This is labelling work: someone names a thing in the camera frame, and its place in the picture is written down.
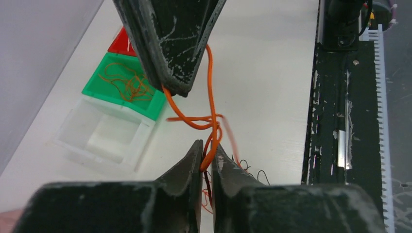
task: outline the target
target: orange wire in bin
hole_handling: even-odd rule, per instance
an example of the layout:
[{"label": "orange wire in bin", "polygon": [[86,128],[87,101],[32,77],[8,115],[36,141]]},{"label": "orange wire in bin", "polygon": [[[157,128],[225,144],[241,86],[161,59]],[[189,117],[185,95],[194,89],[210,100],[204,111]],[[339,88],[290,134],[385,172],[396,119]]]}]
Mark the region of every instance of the orange wire in bin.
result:
[{"label": "orange wire in bin", "polygon": [[[216,150],[217,147],[222,140],[223,132],[221,129],[221,124],[220,122],[217,121],[217,118],[220,117],[222,119],[223,126],[225,127],[227,134],[229,136],[230,143],[232,144],[232,149],[233,149],[233,155],[235,158],[236,164],[240,167],[240,162],[239,162],[239,153],[238,149],[236,146],[235,138],[233,135],[233,132],[230,129],[229,123],[227,119],[221,115],[217,114],[215,110],[215,103],[213,100],[213,91],[212,91],[212,70],[213,70],[213,57],[212,57],[212,51],[209,47],[209,45],[206,45],[206,50],[207,50],[207,55],[209,57],[209,63],[208,63],[208,68],[207,68],[207,92],[209,95],[209,104],[210,104],[210,111],[211,115],[210,116],[203,116],[203,117],[187,117],[185,116],[179,108],[176,106],[176,103],[172,99],[172,95],[170,94],[170,91],[167,90],[163,86],[163,92],[165,93],[166,99],[169,102],[170,106],[174,110],[174,112],[177,114],[178,117],[170,117],[167,120],[168,121],[183,121],[189,126],[191,126],[194,129],[197,130],[207,130],[212,128],[212,133],[210,134],[209,138],[206,141],[205,148],[203,151],[203,162],[200,165],[200,171],[204,173],[205,181],[206,181],[206,186],[207,186],[207,191],[209,195],[209,201],[212,203],[212,196],[211,196],[211,189],[210,189],[210,183],[207,177],[207,168],[209,167],[210,163],[212,162],[213,158],[216,155]],[[199,125],[196,124],[196,121],[204,121],[207,122],[205,125]],[[207,149],[209,147],[209,144],[211,142],[211,148],[209,152],[207,152]]]},{"label": "orange wire in bin", "polygon": [[[121,74],[109,74],[107,72],[107,69],[110,68],[111,66],[121,66],[125,68],[126,70],[130,71],[133,73],[132,78],[126,78]],[[154,92],[153,90],[150,89],[148,84],[145,84],[144,82],[147,82],[147,78],[145,75],[142,75],[143,78],[141,78],[137,72],[133,69],[130,69],[127,67],[125,64],[122,63],[110,63],[104,68],[104,77],[103,75],[99,74],[99,77],[106,82],[112,84],[113,86],[116,87],[118,90],[121,98],[127,102],[133,102],[136,100],[151,100]],[[124,85],[124,91],[121,91],[117,83],[122,83]]]}]

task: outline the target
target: white table surface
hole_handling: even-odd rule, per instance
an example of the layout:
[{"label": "white table surface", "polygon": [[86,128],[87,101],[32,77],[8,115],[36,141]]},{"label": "white table surface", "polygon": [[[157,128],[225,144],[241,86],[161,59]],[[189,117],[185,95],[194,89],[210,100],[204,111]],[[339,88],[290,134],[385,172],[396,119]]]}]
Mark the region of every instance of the white table surface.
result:
[{"label": "white table surface", "polygon": [[[272,185],[300,184],[317,7],[317,0],[227,0],[209,40],[217,112],[228,118],[240,158],[252,172],[263,169]],[[153,180],[195,139],[207,139],[210,132],[166,122],[174,116],[167,106],[131,177],[105,176],[75,164],[53,143],[120,27],[112,1],[106,0],[1,175],[0,212],[23,207],[35,190],[53,181]],[[206,66],[205,54],[189,96],[175,97],[187,116],[210,114]],[[225,136],[222,145],[230,155]]]}]

